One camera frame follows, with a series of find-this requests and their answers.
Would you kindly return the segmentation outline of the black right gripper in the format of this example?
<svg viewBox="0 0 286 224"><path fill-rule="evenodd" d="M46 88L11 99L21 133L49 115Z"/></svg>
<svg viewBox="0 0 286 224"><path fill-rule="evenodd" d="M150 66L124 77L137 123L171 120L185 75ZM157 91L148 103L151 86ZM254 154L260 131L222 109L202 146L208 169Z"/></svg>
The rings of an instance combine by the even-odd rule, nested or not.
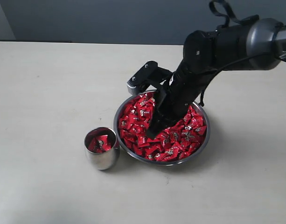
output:
<svg viewBox="0 0 286 224"><path fill-rule="evenodd" d="M162 132L177 132L177 122L188 111L188 106L201 94L210 83L216 69L195 73L188 63L181 61L171 77L154 95L155 109L149 127L148 138L156 138Z"/></svg>

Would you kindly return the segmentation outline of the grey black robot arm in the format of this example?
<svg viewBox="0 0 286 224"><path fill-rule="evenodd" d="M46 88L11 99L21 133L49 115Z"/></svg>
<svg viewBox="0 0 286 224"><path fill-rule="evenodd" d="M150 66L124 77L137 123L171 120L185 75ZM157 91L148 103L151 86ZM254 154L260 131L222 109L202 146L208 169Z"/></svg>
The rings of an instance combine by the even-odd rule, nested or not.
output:
<svg viewBox="0 0 286 224"><path fill-rule="evenodd" d="M154 139L182 119L220 72L272 70L280 62L286 62L286 25L272 18L189 34L181 63L154 96L147 137Z"/></svg>

